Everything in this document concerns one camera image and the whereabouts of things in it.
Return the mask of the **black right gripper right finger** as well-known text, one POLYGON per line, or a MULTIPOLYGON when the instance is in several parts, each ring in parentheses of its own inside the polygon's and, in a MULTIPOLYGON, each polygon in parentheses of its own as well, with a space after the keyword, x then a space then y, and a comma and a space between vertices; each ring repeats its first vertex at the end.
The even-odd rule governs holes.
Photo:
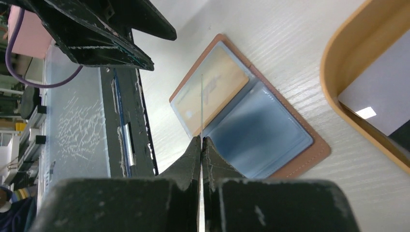
POLYGON ((357 232, 343 191, 320 179, 250 179, 217 151, 202 151, 205 229, 208 232, 357 232))

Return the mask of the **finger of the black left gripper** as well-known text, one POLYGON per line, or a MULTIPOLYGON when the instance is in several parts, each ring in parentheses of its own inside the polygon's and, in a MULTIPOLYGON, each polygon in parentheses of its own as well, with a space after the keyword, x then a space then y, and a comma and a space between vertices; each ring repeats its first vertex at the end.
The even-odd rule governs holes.
POLYGON ((100 0, 8 0, 34 13, 60 50, 87 67, 154 70, 151 58, 129 38, 131 30, 109 22, 100 0))
POLYGON ((149 0, 111 0, 113 20, 158 38, 174 41, 175 28, 149 0))

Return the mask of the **yellow striped card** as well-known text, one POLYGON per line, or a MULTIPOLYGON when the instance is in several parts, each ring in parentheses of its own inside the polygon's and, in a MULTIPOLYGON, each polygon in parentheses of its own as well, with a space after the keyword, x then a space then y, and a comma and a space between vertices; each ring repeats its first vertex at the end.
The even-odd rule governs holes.
POLYGON ((188 136, 200 134, 201 74, 204 76, 204 128, 250 81, 243 62, 223 43, 218 43, 194 66, 170 105, 188 136))

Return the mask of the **glossy black card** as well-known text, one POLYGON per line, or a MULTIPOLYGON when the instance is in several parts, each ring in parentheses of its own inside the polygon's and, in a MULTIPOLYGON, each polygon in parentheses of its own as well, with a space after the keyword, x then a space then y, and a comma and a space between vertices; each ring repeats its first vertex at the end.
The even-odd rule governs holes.
MULTIPOLYGON (((203 130, 204 130, 204 76, 201 74, 200 78, 201 84, 201 92, 200 92, 200 148, 201 152, 203 151, 203 130)), ((206 224, 205 224, 205 207, 204 207, 204 189, 203 189, 203 167, 202 167, 202 154, 200 154, 201 158, 201 169, 200 169, 200 201, 199 201, 199 222, 200 226, 199 229, 201 232, 206 231, 206 224)))

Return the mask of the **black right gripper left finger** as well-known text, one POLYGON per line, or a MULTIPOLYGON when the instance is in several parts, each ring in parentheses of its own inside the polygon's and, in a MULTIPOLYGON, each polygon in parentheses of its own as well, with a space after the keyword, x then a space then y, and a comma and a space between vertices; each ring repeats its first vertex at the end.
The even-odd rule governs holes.
POLYGON ((196 232, 201 137, 156 177, 75 178, 50 190, 33 232, 196 232))

